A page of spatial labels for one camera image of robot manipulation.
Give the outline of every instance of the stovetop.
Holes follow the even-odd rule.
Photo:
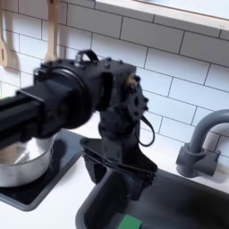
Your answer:
[[[50,166],[38,180],[17,188],[0,188],[0,200],[23,211],[35,209],[81,156],[82,137],[61,130],[53,146]]]

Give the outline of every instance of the black sink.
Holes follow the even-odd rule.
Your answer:
[[[76,216],[78,229],[115,229],[125,215],[142,221],[141,229],[228,229],[229,195],[165,171],[155,186],[128,201],[122,178],[106,174]]]

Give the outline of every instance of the gray faucet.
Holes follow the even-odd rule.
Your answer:
[[[208,153],[202,146],[208,132],[221,123],[229,123],[229,110],[213,112],[198,123],[191,142],[181,147],[176,160],[176,169],[179,174],[188,178],[194,178],[199,173],[214,175],[221,152]]]

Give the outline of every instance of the metal bowl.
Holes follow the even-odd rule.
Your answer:
[[[48,169],[55,136],[16,143],[0,150],[0,187],[18,187],[37,180]]]

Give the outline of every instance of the wooden spoon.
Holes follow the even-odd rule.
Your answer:
[[[8,65],[9,48],[4,41],[2,3],[2,0],[0,0],[0,65],[6,67]]]
[[[57,58],[57,6],[59,0],[47,0],[48,4],[48,38],[47,54],[44,59],[54,61]]]

